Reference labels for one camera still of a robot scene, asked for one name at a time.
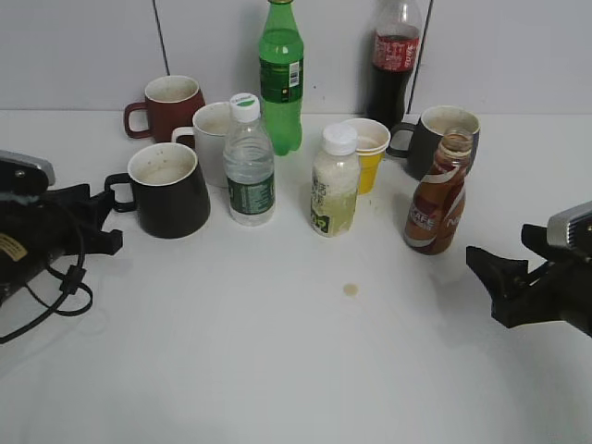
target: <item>green soda bottle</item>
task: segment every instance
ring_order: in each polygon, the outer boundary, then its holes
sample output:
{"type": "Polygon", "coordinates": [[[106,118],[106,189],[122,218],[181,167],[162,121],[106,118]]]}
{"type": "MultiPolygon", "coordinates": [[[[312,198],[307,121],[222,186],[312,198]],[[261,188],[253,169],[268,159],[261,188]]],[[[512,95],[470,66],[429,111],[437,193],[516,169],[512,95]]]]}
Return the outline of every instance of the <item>green soda bottle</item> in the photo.
{"type": "Polygon", "coordinates": [[[259,41],[265,128],[277,155],[300,148],[304,43],[292,15],[292,0],[268,0],[259,41]]]}

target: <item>white plastic bottle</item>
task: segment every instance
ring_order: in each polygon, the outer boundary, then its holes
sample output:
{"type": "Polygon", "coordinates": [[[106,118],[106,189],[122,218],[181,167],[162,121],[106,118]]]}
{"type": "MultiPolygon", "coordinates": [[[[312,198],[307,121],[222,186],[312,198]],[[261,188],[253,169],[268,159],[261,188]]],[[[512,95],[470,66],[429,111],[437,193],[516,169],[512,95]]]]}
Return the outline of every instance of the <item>white plastic bottle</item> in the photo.
{"type": "Polygon", "coordinates": [[[230,108],[233,123],[224,147],[230,213],[240,224],[255,227],[267,222],[276,206],[274,151],[255,95],[234,95],[230,108]]]}
{"type": "Polygon", "coordinates": [[[344,123],[323,131],[323,149],[313,164],[311,216],[313,227],[332,238],[350,229],[360,183],[358,134],[344,123]]]}

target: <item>mug handle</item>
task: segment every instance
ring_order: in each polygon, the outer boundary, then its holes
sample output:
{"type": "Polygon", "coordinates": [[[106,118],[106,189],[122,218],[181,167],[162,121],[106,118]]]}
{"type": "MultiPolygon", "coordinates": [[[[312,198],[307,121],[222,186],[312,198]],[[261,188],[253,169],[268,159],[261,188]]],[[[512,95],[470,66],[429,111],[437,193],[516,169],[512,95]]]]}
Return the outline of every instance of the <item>mug handle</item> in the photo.
{"type": "MultiPolygon", "coordinates": [[[[398,133],[399,131],[415,132],[415,128],[416,128],[416,126],[413,123],[407,123],[407,122],[398,123],[390,131],[390,134],[392,134],[392,136],[390,138],[390,142],[392,143],[393,139],[395,138],[395,134],[398,133]]],[[[394,148],[389,146],[387,148],[387,154],[392,155],[393,157],[407,158],[407,157],[409,157],[409,147],[407,147],[406,150],[395,150],[394,148]]]]}
{"type": "MultiPolygon", "coordinates": [[[[105,191],[113,191],[113,185],[122,183],[131,183],[130,175],[128,173],[113,174],[105,179],[105,191]]],[[[113,208],[118,213],[128,213],[130,211],[134,211],[136,209],[136,198],[134,196],[131,202],[124,203],[115,200],[115,205],[113,208]]]]}
{"type": "Polygon", "coordinates": [[[179,127],[173,130],[173,134],[170,136],[171,142],[176,142],[179,137],[193,136],[192,127],[179,127]]]}
{"type": "Polygon", "coordinates": [[[146,110],[147,108],[148,105],[145,102],[138,102],[137,104],[130,104],[126,106],[126,109],[123,112],[123,128],[125,128],[128,137],[131,137],[132,139],[145,139],[152,135],[150,129],[145,129],[143,131],[134,131],[130,127],[131,113],[133,113],[134,111],[146,110]]]}

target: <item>bottle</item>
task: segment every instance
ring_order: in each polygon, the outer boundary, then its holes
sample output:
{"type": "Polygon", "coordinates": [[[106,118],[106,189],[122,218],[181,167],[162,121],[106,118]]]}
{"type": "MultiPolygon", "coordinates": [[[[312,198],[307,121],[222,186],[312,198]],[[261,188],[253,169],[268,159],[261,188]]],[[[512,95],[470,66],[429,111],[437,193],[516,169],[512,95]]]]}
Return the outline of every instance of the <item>bottle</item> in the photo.
{"type": "Polygon", "coordinates": [[[323,148],[313,163],[311,218],[314,230],[328,238],[350,229],[360,183],[358,134],[344,123],[323,131],[323,148]]]}
{"type": "Polygon", "coordinates": [[[387,128],[401,122],[405,114],[405,92],[421,28],[421,13],[414,0],[389,0],[376,22],[366,114],[387,128]]]}
{"type": "Polygon", "coordinates": [[[434,155],[434,165],[420,182],[407,218],[404,239],[424,254],[446,250],[464,209],[464,177],[471,161],[473,135],[449,129],[434,155]]]}
{"type": "Polygon", "coordinates": [[[240,224],[255,227],[271,218],[276,205],[274,152],[255,95],[234,95],[230,109],[233,121],[224,146],[230,214],[240,224]]]}
{"type": "Polygon", "coordinates": [[[298,150],[304,43],[292,15],[292,0],[268,0],[269,15],[259,41],[264,122],[277,155],[298,150]]]}

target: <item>white bottle cap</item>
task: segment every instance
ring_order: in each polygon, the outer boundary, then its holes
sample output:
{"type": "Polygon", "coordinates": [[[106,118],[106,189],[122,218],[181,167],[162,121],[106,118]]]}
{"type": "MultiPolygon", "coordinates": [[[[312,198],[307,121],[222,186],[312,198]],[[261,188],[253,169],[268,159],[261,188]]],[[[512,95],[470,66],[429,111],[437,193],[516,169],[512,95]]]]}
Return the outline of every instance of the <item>white bottle cap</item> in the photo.
{"type": "Polygon", "coordinates": [[[355,153],[358,131],[346,123],[334,123],[323,130],[323,149],[332,155],[355,153]]]}
{"type": "Polygon", "coordinates": [[[261,106],[256,95],[242,92],[233,95],[230,99],[232,116],[240,123],[249,123],[258,119],[261,113],[261,106]]]}

